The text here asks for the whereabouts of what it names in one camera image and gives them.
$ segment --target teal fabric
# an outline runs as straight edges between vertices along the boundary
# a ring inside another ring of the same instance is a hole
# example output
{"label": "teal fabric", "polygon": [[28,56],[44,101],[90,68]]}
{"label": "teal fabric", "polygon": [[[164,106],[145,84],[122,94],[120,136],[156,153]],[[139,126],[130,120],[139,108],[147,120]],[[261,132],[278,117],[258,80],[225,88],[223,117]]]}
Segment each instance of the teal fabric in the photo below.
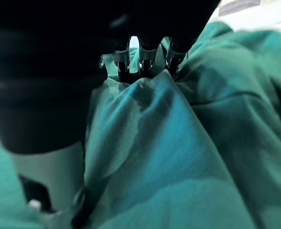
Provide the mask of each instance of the teal fabric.
{"label": "teal fabric", "polygon": [[[161,47],[156,77],[132,85],[104,60],[84,176],[98,203],[85,228],[281,229],[280,33],[209,24],[176,81]],[[41,228],[0,146],[0,229]]]}

